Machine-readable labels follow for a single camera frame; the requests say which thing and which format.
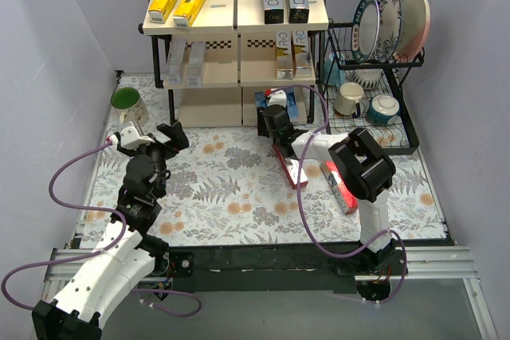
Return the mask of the light blue toothpaste box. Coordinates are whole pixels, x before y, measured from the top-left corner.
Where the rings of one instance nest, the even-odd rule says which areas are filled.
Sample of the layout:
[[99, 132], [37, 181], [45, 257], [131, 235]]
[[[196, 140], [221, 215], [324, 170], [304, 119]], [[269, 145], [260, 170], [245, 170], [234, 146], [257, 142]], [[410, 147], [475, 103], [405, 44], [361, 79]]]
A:
[[268, 98], [266, 96], [265, 91], [255, 92], [254, 100], [256, 109], [268, 107]]

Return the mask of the small yellow box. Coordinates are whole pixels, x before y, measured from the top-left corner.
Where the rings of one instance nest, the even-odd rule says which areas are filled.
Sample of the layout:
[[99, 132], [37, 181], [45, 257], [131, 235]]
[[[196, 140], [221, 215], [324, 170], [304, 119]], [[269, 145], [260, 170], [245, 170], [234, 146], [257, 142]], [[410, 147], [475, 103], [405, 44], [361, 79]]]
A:
[[176, 28], [189, 29], [196, 20], [206, 0], [182, 0], [173, 15]]

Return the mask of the silver RO toothpaste box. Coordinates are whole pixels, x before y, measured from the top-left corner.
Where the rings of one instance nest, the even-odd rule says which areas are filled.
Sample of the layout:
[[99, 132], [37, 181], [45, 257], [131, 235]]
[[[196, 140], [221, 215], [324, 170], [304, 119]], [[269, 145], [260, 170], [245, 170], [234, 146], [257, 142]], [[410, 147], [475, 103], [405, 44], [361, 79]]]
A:
[[314, 73], [312, 55], [308, 43], [308, 33], [304, 30], [292, 32], [292, 57], [294, 76], [296, 78], [311, 77]]

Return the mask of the silver white toothpaste box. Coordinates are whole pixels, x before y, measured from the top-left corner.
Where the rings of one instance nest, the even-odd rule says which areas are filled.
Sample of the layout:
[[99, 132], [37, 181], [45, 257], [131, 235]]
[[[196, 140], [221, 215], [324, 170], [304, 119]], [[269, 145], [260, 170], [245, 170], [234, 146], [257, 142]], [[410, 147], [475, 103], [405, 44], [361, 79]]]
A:
[[193, 42], [186, 71], [186, 86], [188, 88], [202, 87], [205, 57], [206, 43], [204, 41]]

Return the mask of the silver striped toothpaste box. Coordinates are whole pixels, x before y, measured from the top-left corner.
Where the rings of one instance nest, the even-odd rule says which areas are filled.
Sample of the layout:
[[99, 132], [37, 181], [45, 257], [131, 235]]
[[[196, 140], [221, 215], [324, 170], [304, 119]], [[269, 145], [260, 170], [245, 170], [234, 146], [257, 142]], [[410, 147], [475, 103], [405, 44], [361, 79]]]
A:
[[169, 84], [181, 84], [184, 77], [184, 56], [186, 39], [175, 37], [170, 45], [164, 78]]

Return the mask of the brown red toothpaste box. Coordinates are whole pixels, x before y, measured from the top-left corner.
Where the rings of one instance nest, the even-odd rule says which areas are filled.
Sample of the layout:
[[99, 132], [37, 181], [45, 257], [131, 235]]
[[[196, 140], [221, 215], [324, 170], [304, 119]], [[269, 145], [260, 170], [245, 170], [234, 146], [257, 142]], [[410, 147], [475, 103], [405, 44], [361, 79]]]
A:
[[273, 145], [273, 149], [276, 153], [277, 158], [280, 161], [282, 169], [286, 175], [289, 185], [293, 190], [297, 188], [297, 178], [298, 178], [298, 167], [299, 161], [292, 158], [285, 158], [276, 145]]

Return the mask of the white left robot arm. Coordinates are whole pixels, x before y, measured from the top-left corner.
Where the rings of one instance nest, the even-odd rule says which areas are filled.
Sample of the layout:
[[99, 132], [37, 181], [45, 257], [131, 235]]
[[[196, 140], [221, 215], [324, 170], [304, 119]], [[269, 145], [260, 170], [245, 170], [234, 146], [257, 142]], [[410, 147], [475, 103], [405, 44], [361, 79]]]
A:
[[82, 265], [68, 284], [32, 310], [37, 338], [100, 338], [111, 313], [138, 282], [168, 270], [168, 243], [148, 231], [161, 210], [158, 200], [167, 194], [167, 160], [188, 148], [189, 140], [180, 122], [157, 129], [167, 141], [144, 134], [134, 122], [109, 137], [129, 157], [117, 206], [100, 242], [80, 258]]

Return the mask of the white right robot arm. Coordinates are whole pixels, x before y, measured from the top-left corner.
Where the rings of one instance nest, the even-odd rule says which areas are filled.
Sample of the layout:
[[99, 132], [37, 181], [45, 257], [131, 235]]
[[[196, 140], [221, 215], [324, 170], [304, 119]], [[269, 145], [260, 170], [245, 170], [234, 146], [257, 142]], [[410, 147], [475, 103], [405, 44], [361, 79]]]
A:
[[348, 134], [325, 135], [320, 129], [296, 129], [287, 110], [277, 104], [257, 109], [257, 129], [259, 136], [273, 141], [283, 157], [297, 160], [299, 168], [306, 159], [333, 162], [343, 184], [358, 202], [359, 247], [338, 254], [327, 250], [313, 236], [298, 191], [298, 209], [312, 243], [331, 258], [355, 259], [370, 274], [378, 274], [387, 268], [394, 251], [387, 202], [396, 168], [368, 130], [358, 127]]

